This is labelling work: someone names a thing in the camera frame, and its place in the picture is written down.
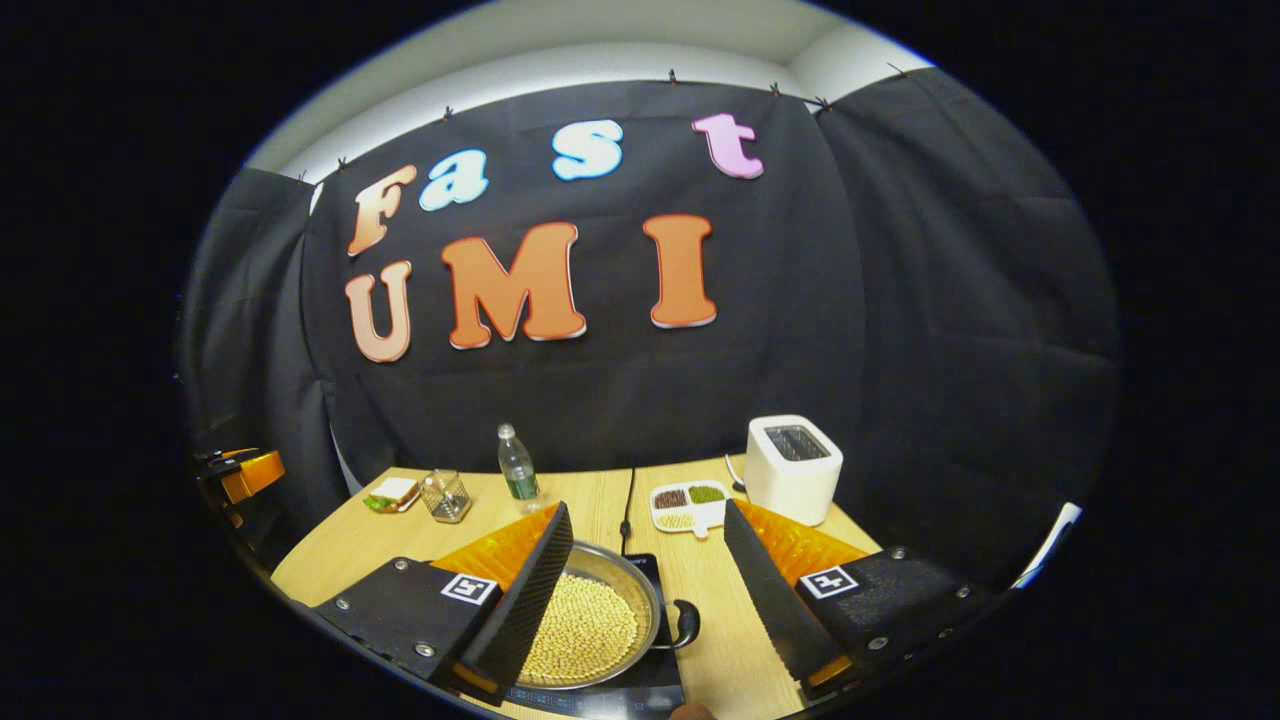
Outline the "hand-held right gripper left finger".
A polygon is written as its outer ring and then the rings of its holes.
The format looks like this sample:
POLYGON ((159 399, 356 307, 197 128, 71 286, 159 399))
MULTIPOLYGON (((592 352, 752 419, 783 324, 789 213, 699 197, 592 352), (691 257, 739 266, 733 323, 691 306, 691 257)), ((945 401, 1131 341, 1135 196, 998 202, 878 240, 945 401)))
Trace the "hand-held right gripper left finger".
POLYGON ((315 612, 397 667, 498 706, 572 547, 570 509, 558 502, 435 562, 392 559, 315 612))

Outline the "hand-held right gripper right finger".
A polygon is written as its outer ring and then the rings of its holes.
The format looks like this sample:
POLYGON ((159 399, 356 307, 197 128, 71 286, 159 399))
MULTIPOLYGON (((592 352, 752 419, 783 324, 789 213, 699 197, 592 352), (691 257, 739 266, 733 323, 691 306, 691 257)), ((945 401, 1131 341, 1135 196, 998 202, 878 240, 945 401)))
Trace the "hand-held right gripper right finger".
POLYGON ((805 700, 865 692, 923 664, 995 594, 915 550, 867 552, 755 503, 724 505, 724 542, 805 700))

